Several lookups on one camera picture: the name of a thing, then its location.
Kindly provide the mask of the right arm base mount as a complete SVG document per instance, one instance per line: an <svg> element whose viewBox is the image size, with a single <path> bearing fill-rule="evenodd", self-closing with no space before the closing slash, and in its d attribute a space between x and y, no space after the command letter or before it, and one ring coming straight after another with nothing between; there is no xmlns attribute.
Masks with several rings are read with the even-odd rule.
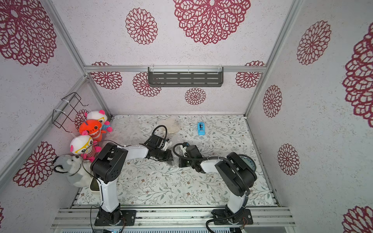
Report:
<svg viewBox="0 0 373 233"><path fill-rule="evenodd" d="M241 208L233 213L228 208L214 209L212 222L215 225L252 225L254 223L252 213L247 208Z"/></svg>

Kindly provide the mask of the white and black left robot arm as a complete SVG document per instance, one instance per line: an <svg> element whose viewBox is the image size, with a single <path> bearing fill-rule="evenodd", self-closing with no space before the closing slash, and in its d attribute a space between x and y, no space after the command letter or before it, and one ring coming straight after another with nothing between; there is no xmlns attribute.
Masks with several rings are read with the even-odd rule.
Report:
<svg viewBox="0 0 373 233"><path fill-rule="evenodd" d="M91 164L91 170L101 192L101 209L112 213L119 207L117 180L127 160L152 159L172 163L171 145L172 142L168 138L155 135L145 143L126 147L109 140Z"/></svg>

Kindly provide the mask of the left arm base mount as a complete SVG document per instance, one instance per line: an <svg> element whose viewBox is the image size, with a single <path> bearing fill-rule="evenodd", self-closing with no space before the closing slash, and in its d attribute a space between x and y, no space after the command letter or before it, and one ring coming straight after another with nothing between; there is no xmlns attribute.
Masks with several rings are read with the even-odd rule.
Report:
<svg viewBox="0 0 373 233"><path fill-rule="evenodd" d="M99 210L94 226L133 226L135 224L136 210L115 210L112 213Z"/></svg>

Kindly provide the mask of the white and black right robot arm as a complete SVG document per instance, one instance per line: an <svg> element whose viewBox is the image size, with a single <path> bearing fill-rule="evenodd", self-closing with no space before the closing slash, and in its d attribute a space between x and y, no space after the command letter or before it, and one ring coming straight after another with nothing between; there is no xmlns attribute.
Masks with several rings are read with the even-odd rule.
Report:
<svg viewBox="0 0 373 233"><path fill-rule="evenodd" d="M235 152L226 157L204 157L197 146L188 143L178 143L173 147L173 154L179 157L182 167L191 167L199 173L217 173L230 191L226 205L230 214L235 214L245 208L250 194L250 188L257 180L256 164L252 158Z"/></svg>

